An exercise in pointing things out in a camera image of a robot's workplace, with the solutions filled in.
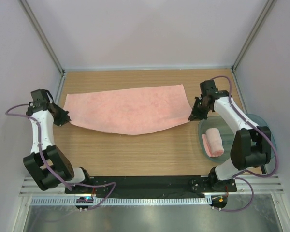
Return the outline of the pink bunny towel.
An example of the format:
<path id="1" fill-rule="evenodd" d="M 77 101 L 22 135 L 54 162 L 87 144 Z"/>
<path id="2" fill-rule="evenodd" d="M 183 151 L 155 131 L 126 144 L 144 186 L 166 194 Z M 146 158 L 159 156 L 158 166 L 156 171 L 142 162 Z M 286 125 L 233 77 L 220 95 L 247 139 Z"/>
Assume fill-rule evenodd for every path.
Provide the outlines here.
<path id="1" fill-rule="evenodd" d="M 222 138 L 217 128 L 209 128 L 202 134 L 202 141 L 208 157 L 220 157 L 224 153 Z"/>

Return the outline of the plain pink towel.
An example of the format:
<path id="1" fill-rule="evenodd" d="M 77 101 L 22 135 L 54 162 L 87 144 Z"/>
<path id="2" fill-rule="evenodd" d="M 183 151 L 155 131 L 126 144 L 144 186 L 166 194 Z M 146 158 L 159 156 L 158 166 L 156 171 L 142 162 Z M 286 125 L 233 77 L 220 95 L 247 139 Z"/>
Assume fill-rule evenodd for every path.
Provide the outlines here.
<path id="1" fill-rule="evenodd" d="M 188 122 L 191 106 L 183 85 L 68 94 L 71 124 L 104 133 L 140 135 Z"/>

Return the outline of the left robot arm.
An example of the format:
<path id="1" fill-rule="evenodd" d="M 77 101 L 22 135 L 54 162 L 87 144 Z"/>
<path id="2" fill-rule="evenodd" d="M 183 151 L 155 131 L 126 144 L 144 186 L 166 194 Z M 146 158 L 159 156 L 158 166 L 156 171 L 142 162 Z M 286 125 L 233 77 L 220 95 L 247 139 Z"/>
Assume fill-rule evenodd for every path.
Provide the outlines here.
<path id="1" fill-rule="evenodd" d="M 49 90 L 38 89 L 31 96 L 26 116 L 32 125 L 33 142 L 30 155 L 23 158 L 27 171 L 42 191 L 64 184 L 67 193 L 90 192 L 93 182 L 88 172 L 83 167 L 74 168 L 55 145 L 53 126 L 70 122 L 69 112 L 53 102 Z"/>

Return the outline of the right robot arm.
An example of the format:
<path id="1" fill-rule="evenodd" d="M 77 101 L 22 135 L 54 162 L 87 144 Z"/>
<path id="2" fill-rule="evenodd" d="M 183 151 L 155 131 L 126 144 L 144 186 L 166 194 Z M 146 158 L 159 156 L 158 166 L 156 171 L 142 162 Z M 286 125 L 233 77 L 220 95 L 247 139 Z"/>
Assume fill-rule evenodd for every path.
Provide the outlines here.
<path id="1" fill-rule="evenodd" d="M 224 191 L 237 175 L 268 164 L 274 146 L 271 131 L 259 126 L 236 105 L 230 90 L 218 90 L 213 79 L 200 83 L 189 121 L 206 120 L 210 111 L 218 113 L 234 134 L 230 157 L 214 167 L 206 181 L 213 191 Z"/>

